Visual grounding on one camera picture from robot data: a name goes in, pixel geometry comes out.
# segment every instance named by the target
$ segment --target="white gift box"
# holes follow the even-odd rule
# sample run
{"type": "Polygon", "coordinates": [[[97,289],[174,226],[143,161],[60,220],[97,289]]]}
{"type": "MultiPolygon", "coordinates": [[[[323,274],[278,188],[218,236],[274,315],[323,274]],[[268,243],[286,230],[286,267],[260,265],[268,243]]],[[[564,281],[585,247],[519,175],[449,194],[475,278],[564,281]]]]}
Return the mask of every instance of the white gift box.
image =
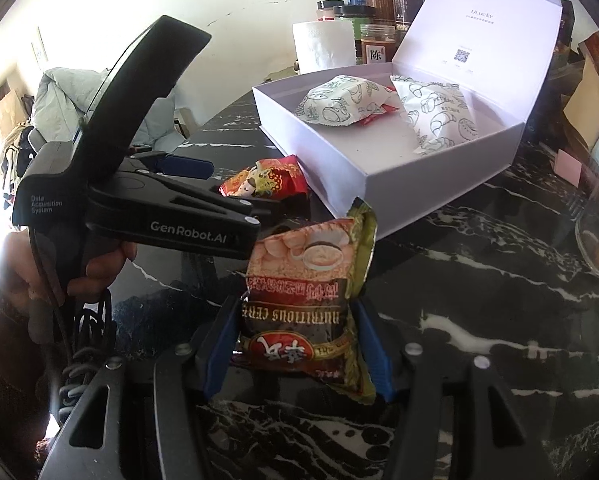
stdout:
{"type": "Polygon", "coordinates": [[[356,196],[377,213],[378,237],[427,215],[505,170],[548,71],[560,0],[426,0],[392,63],[313,72],[253,88],[264,133],[296,154],[330,212],[345,216],[356,196]],[[458,83],[479,138],[431,155],[402,112],[366,126],[322,126],[293,114],[307,92],[334,76],[384,86],[390,75],[458,83]]]}

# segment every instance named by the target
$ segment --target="bolt head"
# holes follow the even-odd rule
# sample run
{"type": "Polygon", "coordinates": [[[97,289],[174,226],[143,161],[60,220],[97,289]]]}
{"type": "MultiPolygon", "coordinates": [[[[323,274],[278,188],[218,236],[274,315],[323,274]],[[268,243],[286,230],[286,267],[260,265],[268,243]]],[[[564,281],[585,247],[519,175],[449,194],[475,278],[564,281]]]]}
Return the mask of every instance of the bolt head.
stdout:
{"type": "Polygon", "coordinates": [[[109,370],[117,370],[118,368],[120,368],[122,366],[122,362],[123,362],[123,359],[121,357],[118,357],[118,356],[111,357],[106,362],[106,368],[109,370]]]}
{"type": "Polygon", "coordinates": [[[480,370],[488,370],[491,365],[491,360],[484,355],[478,355],[473,359],[473,364],[480,370]]]}
{"type": "Polygon", "coordinates": [[[422,355],[423,348],[419,343],[407,343],[407,345],[404,346],[404,352],[410,356],[416,357],[422,355]]]}
{"type": "Polygon", "coordinates": [[[191,345],[182,343],[176,346],[176,355],[188,355],[193,351],[191,345]]]}

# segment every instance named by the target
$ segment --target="person's hand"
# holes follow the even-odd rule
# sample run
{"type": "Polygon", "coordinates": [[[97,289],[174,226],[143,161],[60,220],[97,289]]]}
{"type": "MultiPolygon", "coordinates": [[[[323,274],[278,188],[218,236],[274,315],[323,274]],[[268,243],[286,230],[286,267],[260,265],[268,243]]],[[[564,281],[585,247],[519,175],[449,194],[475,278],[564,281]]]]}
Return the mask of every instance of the person's hand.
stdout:
{"type": "MultiPolygon", "coordinates": [[[[137,245],[121,242],[112,253],[93,258],[86,266],[86,276],[68,283],[68,294],[79,297],[84,303],[96,303],[100,293],[120,273],[126,259],[134,260],[136,255],[137,245]]],[[[49,281],[55,298],[62,304],[64,292],[57,278],[49,276],[49,281]]],[[[7,300],[24,315],[27,315],[27,305],[31,298],[49,301],[49,291],[35,265],[27,230],[9,233],[4,239],[0,254],[0,289],[7,300]]]]}

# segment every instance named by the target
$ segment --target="wrapped pastry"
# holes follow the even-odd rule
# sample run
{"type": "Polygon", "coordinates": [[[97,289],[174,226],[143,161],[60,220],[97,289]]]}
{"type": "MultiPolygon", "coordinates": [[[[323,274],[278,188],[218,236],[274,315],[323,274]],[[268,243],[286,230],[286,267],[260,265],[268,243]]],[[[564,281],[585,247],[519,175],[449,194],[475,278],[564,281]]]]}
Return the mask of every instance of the wrapped pastry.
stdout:
{"type": "Polygon", "coordinates": [[[372,210],[357,199],[347,218],[256,243],[242,307],[242,364],[304,372],[360,402],[374,400],[348,302],[366,279],[376,228],[372,210]]]}
{"type": "Polygon", "coordinates": [[[338,75],[308,92],[295,110],[305,123],[326,126],[366,124],[380,115],[399,110],[396,92],[373,81],[338,75]]]}
{"type": "Polygon", "coordinates": [[[417,133],[416,153],[435,153],[478,137],[477,127],[459,85],[422,83],[391,76],[406,122],[417,133]]]}
{"type": "Polygon", "coordinates": [[[252,168],[246,168],[224,182],[220,193],[283,200],[298,193],[308,194],[308,184],[297,157],[289,155],[258,160],[252,168]]]}

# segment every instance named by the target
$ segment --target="box lid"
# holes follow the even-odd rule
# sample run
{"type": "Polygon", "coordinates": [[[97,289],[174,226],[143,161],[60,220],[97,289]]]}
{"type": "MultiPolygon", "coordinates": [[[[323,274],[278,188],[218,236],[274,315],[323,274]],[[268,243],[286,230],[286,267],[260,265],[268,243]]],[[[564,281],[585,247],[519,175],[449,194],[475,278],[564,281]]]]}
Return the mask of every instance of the box lid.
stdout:
{"type": "Polygon", "coordinates": [[[426,0],[393,63],[459,83],[526,121],[561,13],[560,0],[426,0]]]}

